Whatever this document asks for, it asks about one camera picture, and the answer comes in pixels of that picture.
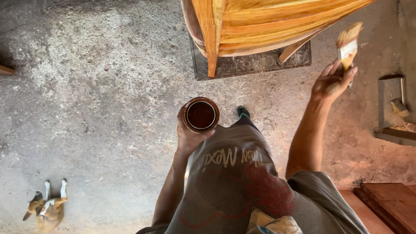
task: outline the man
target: man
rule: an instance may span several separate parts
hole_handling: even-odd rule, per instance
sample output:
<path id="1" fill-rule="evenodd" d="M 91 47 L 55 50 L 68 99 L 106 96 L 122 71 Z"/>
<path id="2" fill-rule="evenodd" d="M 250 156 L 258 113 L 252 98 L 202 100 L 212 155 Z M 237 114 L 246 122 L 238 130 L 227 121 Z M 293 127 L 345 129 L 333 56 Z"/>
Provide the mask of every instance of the man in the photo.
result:
<path id="1" fill-rule="evenodd" d="M 293 138 L 286 179 L 277 177 L 265 138 L 245 108 L 229 128 L 194 134 L 178 114 L 178 149 L 144 233 L 364 233 L 368 231 L 321 170 L 331 104 L 357 72 L 338 60 L 316 80 Z M 189 166 L 186 191 L 185 170 Z"/>

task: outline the wrist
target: wrist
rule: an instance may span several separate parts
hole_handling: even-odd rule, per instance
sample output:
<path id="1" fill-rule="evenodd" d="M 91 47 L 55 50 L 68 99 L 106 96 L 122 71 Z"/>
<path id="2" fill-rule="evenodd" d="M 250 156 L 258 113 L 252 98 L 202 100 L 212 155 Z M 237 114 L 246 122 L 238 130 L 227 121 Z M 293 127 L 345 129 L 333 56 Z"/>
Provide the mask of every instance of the wrist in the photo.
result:
<path id="1" fill-rule="evenodd" d="M 319 100 L 309 100 L 307 109 L 319 111 L 319 112 L 329 112 L 332 102 L 330 100 L 319 99 Z"/>
<path id="2" fill-rule="evenodd" d="M 177 162 L 188 162 L 188 158 L 191 155 L 192 152 L 188 152 L 186 150 L 182 150 L 182 149 L 177 149 L 175 152 L 175 155 L 173 157 L 173 161 L 177 161 Z"/>

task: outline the dirty floor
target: dirty floor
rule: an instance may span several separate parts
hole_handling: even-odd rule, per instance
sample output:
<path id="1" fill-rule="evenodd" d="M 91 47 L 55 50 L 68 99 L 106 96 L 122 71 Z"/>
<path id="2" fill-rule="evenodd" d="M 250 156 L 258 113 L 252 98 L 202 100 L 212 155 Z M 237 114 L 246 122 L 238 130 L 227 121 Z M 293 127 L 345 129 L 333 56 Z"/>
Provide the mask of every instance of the dirty floor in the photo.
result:
<path id="1" fill-rule="evenodd" d="M 340 188 L 415 184 L 416 148 L 371 136 L 377 79 L 400 72 L 396 1 L 378 0 L 312 40 L 312 66 L 208 82 L 193 80 L 178 0 L 4 0 L 0 3 L 0 232 L 38 233 L 27 203 L 68 180 L 55 233 L 135 233 L 150 224 L 176 148 L 176 113 L 196 96 L 220 124 L 246 106 L 285 173 L 314 80 L 336 57 L 338 34 L 364 22 L 352 89 L 330 112 L 322 170 Z"/>

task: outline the brown and white dog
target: brown and white dog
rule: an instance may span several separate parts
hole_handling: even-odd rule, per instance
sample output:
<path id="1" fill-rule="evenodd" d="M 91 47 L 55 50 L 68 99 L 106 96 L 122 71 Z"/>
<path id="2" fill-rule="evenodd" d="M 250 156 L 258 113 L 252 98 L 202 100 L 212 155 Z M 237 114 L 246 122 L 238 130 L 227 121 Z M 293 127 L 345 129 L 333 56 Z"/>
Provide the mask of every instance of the brown and white dog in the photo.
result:
<path id="1" fill-rule="evenodd" d="M 36 214 L 39 230 L 51 232 L 64 218 L 64 206 L 62 203 L 67 201 L 67 181 L 62 180 L 61 198 L 51 199 L 51 183 L 46 181 L 45 186 L 46 200 L 43 199 L 42 193 L 37 191 L 33 200 L 27 204 L 28 212 L 23 217 L 23 221 L 27 220 L 32 214 Z"/>

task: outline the fingers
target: fingers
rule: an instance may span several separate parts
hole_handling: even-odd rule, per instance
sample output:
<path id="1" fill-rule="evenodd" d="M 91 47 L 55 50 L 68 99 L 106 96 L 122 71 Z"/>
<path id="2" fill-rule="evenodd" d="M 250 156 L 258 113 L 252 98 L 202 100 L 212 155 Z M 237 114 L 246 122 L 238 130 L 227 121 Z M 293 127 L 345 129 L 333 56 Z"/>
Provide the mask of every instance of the fingers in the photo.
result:
<path id="1" fill-rule="evenodd" d="M 183 116 L 183 112 L 185 111 L 185 106 L 182 106 L 178 112 L 178 115 L 176 116 L 177 120 L 178 120 L 178 125 L 183 125 L 183 120 L 182 120 L 182 116 Z"/>
<path id="2" fill-rule="evenodd" d="M 210 132 L 208 132 L 208 133 L 205 133 L 203 136 L 204 136 L 204 140 L 206 140 L 206 139 L 208 139 L 208 138 L 210 138 L 212 135 L 214 135 L 214 133 L 215 133 L 215 129 L 213 129 L 213 130 L 211 130 Z"/>
<path id="3" fill-rule="evenodd" d="M 335 72 L 339 69 L 339 66 L 341 65 L 341 61 L 335 60 L 332 64 L 333 67 L 329 71 L 328 75 L 335 75 Z"/>
<path id="4" fill-rule="evenodd" d="M 343 73 L 344 73 L 344 66 L 342 63 L 339 63 L 339 66 L 334 75 L 342 77 Z"/>
<path id="5" fill-rule="evenodd" d="M 358 67 L 351 67 L 350 69 L 348 69 L 342 80 L 339 82 L 342 90 L 347 89 L 348 84 L 352 81 L 357 71 Z"/>
<path id="6" fill-rule="evenodd" d="M 333 63 L 328 64 L 328 66 L 321 73 L 321 76 L 327 76 L 333 67 L 334 67 L 334 64 Z"/>

